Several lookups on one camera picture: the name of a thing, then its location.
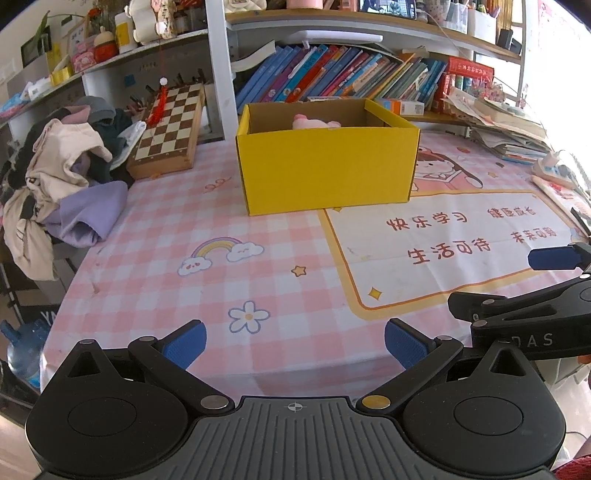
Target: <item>red tassel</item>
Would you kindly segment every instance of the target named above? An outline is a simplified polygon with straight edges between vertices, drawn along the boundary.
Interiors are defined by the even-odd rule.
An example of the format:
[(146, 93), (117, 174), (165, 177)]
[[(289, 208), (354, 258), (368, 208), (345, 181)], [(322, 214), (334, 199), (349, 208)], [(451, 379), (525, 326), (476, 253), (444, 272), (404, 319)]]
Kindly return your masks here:
[(168, 89), (165, 86), (160, 87), (158, 93), (158, 103), (154, 106), (152, 113), (148, 117), (146, 124), (149, 128), (155, 127), (160, 123), (164, 116), (164, 107), (166, 106), (166, 97), (168, 95)]

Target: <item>cable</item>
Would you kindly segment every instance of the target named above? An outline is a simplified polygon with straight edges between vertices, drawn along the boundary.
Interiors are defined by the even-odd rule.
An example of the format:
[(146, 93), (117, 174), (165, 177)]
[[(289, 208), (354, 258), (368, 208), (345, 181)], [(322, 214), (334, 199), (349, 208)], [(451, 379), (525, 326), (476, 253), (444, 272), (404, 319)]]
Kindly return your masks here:
[(575, 434), (577, 434), (577, 435), (581, 435), (581, 437), (583, 437), (583, 438), (585, 439), (585, 442), (588, 440), (588, 438), (587, 438), (585, 435), (583, 435), (581, 432), (566, 432), (566, 434), (567, 434), (567, 435), (568, 435), (569, 433), (575, 433)]

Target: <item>yellow cardboard box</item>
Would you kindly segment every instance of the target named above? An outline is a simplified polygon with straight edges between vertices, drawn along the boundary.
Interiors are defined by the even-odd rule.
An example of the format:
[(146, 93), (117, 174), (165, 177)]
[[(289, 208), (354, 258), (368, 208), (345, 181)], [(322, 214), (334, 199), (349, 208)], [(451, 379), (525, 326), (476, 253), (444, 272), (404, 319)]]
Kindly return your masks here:
[[(342, 127), (293, 130), (297, 113)], [(236, 150), (248, 213), (407, 202), (419, 135), (371, 100), (247, 105)]]

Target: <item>rainbow print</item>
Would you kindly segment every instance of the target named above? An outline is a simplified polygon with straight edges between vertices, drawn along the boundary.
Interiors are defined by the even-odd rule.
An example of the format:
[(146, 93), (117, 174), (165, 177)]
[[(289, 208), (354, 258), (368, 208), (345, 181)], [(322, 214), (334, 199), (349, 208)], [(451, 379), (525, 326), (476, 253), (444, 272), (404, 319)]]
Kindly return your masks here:
[(240, 240), (236, 240), (231, 236), (221, 236), (220, 238), (212, 238), (207, 242), (202, 243), (197, 247), (197, 249), (191, 255), (192, 258), (203, 257), (207, 255), (210, 251), (215, 250), (216, 248), (223, 248), (224, 250), (228, 250), (229, 252), (232, 251), (232, 247), (234, 245), (239, 245), (242, 242)]

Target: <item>cartoon girl print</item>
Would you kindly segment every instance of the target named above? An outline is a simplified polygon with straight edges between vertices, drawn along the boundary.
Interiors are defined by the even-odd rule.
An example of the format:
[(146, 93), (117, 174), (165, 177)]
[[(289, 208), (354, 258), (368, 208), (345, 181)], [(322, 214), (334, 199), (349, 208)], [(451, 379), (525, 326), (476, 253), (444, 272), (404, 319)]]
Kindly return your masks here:
[(414, 192), (481, 189), (482, 182), (451, 158), (419, 147), (414, 172)]

